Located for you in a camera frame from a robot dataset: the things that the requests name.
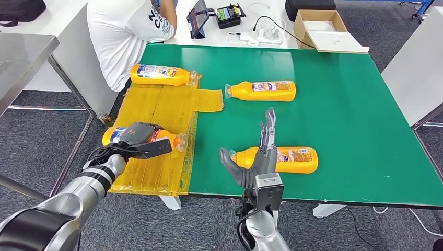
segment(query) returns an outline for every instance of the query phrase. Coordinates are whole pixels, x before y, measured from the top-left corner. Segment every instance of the gray carpet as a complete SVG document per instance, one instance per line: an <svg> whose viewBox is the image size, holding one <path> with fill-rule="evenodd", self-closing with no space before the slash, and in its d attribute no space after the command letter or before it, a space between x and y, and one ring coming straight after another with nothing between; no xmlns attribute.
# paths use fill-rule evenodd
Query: gray carpet
<svg viewBox="0 0 443 251"><path fill-rule="evenodd" d="M370 46L382 71L418 27L409 20L413 5L396 2L336 1L353 36ZM115 116L122 101L119 95ZM23 92L18 105L77 105L71 94ZM0 174L49 193L86 122L85 112L8 110L0 118ZM443 115L434 119L443 122ZM67 180L99 146L105 128L94 122L74 159ZM443 130L420 128L431 155L443 167ZM0 187L0 220L35 201ZM158 197L109 194L89 219L80 250L241 250L234 209L240 201L182 197L182 209L171 211ZM282 205L279 230L292 250L375 250L363 242L348 210L323 219L312 216L314 204ZM380 250L431 250L436 236L427 234L407 209L378 215L370 207L349 207L361 236ZM443 232L443 214L415 210L434 232Z"/></svg>

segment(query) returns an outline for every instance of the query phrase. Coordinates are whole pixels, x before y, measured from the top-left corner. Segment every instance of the green tabletop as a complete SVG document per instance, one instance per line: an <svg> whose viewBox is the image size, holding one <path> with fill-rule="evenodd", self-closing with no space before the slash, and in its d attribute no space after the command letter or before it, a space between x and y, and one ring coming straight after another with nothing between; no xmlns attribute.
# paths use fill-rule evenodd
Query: green tabletop
<svg viewBox="0 0 443 251"><path fill-rule="evenodd" d="M190 194L240 196L218 148L259 142L259 121L276 113L277 146L316 149L312 174L287 174L284 199L443 207L443 185L369 55L313 50L148 45L141 63L203 74L200 88L294 80L293 102L225 99L199 113Z"/></svg>

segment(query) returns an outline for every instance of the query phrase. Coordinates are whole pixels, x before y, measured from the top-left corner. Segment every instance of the yellow bottle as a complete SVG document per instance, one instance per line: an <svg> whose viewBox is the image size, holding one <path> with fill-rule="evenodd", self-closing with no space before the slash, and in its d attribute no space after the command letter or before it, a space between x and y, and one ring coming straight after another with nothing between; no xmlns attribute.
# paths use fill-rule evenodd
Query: yellow bottle
<svg viewBox="0 0 443 251"><path fill-rule="evenodd" d="M120 136L127 127L110 127L104 132L102 143L103 145L108 145L109 143L118 143L120 141ZM179 152L184 152L188 146L188 136L186 133L172 134L166 130L156 130L149 139L149 142L155 142L162 139L169 139L173 150L178 150Z"/></svg>
<svg viewBox="0 0 443 251"><path fill-rule="evenodd" d="M251 168L258 147L251 147L242 152L230 151L231 159L243 168ZM318 157L314 149L310 147L277 147L278 173L301 173L310 174L317 170Z"/></svg>
<svg viewBox="0 0 443 251"><path fill-rule="evenodd" d="M230 97L247 101L290 102L295 97L295 84L293 81L244 81L238 85L225 85L225 98Z"/></svg>
<svg viewBox="0 0 443 251"><path fill-rule="evenodd" d="M131 68L130 77L135 84L179 86L195 84L200 75L177 67L136 64Z"/></svg>

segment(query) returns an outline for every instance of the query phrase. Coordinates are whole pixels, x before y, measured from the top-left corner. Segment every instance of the open cardboard box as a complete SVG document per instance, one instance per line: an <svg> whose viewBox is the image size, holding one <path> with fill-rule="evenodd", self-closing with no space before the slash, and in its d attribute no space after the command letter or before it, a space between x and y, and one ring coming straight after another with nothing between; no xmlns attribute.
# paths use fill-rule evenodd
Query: open cardboard box
<svg viewBox="0 0 443 251"><path fill-rule="evenodd" d="M320 52L367 53L347 31L336 10L301 9L294 22L294 34ZM314 49L297 41L300 49Z"/></svg>

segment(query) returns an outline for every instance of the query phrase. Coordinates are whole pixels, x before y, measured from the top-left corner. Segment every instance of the yellow tape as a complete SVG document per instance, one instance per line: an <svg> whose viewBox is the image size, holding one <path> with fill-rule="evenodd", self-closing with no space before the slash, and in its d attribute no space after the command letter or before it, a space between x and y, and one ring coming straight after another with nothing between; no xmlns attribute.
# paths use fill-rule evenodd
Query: yellow tape
<svg viewBox="0 0 443 251"><path fill-rule="evenodd" d="M186 152L131 159L126 171L109 190L142 195L186 195L191 177L196 134L195 111L221 111L221 90L200 90L197 86L155 86L133 84L127 91L115 126L133 122L159 124L173 134L186 132Z"/></svg>

